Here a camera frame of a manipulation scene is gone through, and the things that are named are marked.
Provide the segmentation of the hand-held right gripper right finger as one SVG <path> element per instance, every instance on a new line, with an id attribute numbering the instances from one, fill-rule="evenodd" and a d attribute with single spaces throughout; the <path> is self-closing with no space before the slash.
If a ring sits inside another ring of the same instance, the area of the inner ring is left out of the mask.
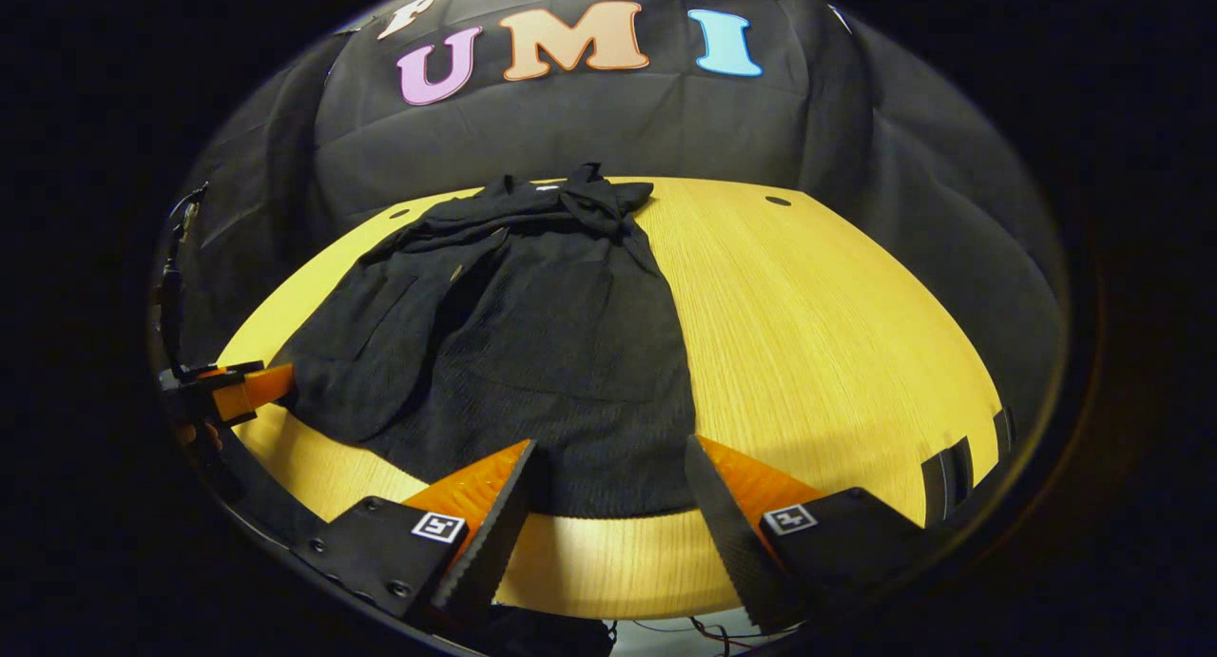
<path id="1" fill-rule="evenodd" d="M 957 449 L 921 466 L 927 520 L 862 487 L 828 493 L 708 437 L 688 438 L 688 487 L 748 622 L 779 631 L 894 593 L 957 509 Z"/>

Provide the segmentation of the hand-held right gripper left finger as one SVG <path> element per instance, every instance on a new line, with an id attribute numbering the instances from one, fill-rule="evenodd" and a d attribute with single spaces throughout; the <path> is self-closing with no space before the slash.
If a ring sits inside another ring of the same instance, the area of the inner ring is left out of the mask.
<path id="1" fill-rule="evenodd" d="M 478 620 L 529 517 L 535 449 L 535 440 L 518 440 L 400 502 L 364 496 L 290 551 L 400 623 L 448 629 Z"/>

